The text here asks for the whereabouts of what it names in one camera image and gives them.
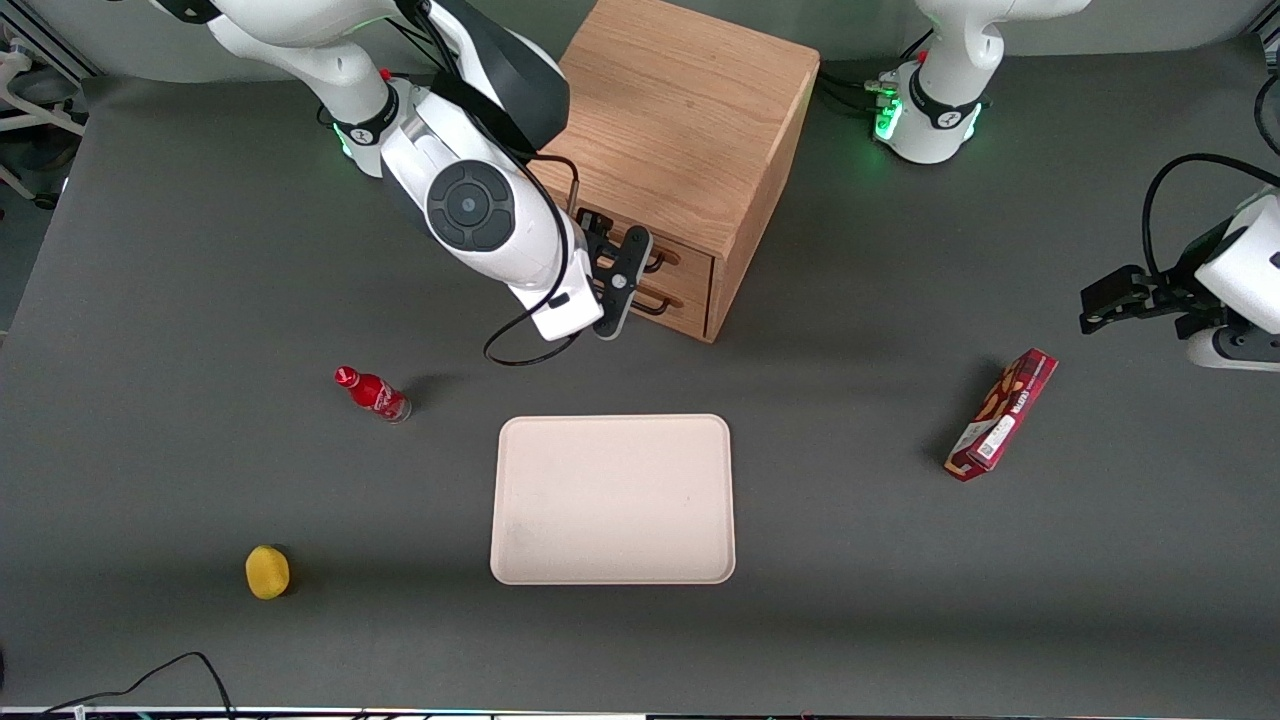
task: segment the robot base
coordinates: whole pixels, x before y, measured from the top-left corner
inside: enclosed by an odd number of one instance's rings
[[[911,60],[879,76],[881,83],[896,86],[899,91],[892,96],[890,105],[876,117],[872,137],[892,147],[904,160],[936,165],[950,160],[960,146],[973,137],[974,122],[982,113],[982,105],[979,104],[965,118],[957,117],[955,127],[946,129],[933,127],[929,117],[911,100],[911,94],[902,91],[919,67],[920,63]]]

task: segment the metal drawer handle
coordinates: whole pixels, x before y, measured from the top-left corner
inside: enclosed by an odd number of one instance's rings
[[[667,254],[659,250],[658,256],[653,259],[653,263],[649,263],[648,265],[644,266],[644,272],[652,275],[653,273],[660,270],[662,266],[666,264],[667,264]]]
[[[636,310],[644,313],[645,315],[652,315],[652,316],[657,318],[658,315],[662,315],[668,309],[671,309],[671,299],[669,297],[663,297],[662,299],[662,305],[659,305],[657,307],[649,307],[648,305],[641,305],[640,302],[636,302],[635,300],[631,301],[631,306],[635,307]]]

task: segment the wooden cabinet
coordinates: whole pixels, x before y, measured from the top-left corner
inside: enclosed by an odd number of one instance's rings
[[[654,234],[635,313],[712,342],[791,172],[818,53],[660,0],[598,0],[561,59],[568,128],[545,152],[579,205]],[[570,173],[534,169],[564,199]]]

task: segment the beige tray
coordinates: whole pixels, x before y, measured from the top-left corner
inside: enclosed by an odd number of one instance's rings
[[[489,568],[508,585],[716,584],[733,574],[716,415],[516,418],[498,439]]]

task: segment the bottle cap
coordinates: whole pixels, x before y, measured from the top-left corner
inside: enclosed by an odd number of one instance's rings
[[[340,384],[342,387],[356,387],[356,383],[360,382],[360,373],[343,365],[333,374],[333,382]]]

